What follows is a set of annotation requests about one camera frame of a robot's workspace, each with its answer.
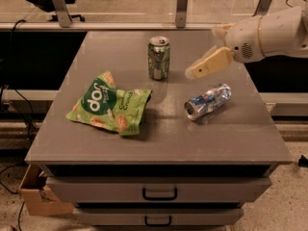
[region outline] can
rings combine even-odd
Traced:
[[[170,62],[169,39],[163,36],[153,37],[148,43],[148,73],[154,80],[168,76]]]
[[[190,120],[197,120],[218,109],[231,98],[231,89],[226,84],[218,84],[203,94],[192,98],[184,105],[185,113]]]

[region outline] floor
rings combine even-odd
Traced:
[[[67,6],[71,13],[81,13],[87,22],[170,22],[174,19],[176,0],[78,0]],[[190,22],[234,22],[251,16],[258,0],[189,0]],[[269,12],[304,6],[302,0],[273,0]],[[26,19],[44,22],[45,14],[23,0],[0,0],[0,22]],[[236,231],[305,231],[308,230],[308,168],[299,167],[301,155],[308,155],[308,124],[277,122],[294,162],[280,166],[270,177],[272,187],[256,202],[244,205],[244,217],[234,226]],[[29,146],[27,128],[20,122],[0,122],[0,145],[6,148]],[[0,161],[0,172],[20,163],[19,159]],[[0,228],[6,225],[20,230],[93,230],[79,224],[73,215],[58,217],[30,216],[23,199],[16,194],[25,174],[25,166],[14,166],[0,173]]]

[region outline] blue and silver can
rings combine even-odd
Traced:
[[[168,76],[170,62],[169,39],[163,36],[153,37],[148,43],[148,73],[154,80]]]
[[[226,84],[216,87],[187,101],[184,105],[185,113],[191,120],[196,120],[218,109],[231,98],[231,89]]]

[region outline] crumpled bag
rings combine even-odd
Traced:
[[[140,133],[142,113],[152,90],[118,90],[110,71],[98,75],[66,118],[118,132],[121,136]]]

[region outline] drawer handle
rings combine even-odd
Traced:
[[[155,196],[147,196],[146,195],[146,188],[142,188],[142,197],[145,200],[149,201],[170,201],[177,198],[177,188],[174,188],[174,195],[173,196],[167,196],[167,197],[155,197]]]
[[[171,225],[172,217],[171,216],[168,217],[168,223],[161,223],[161,224],[155,223],[155,224],[151,224],[151,223],[148,223],[147,216],[145,216],[144,217],[144,223],[145,223],[146,226],[149,226],[149,227],[167,227],[167,226]]]

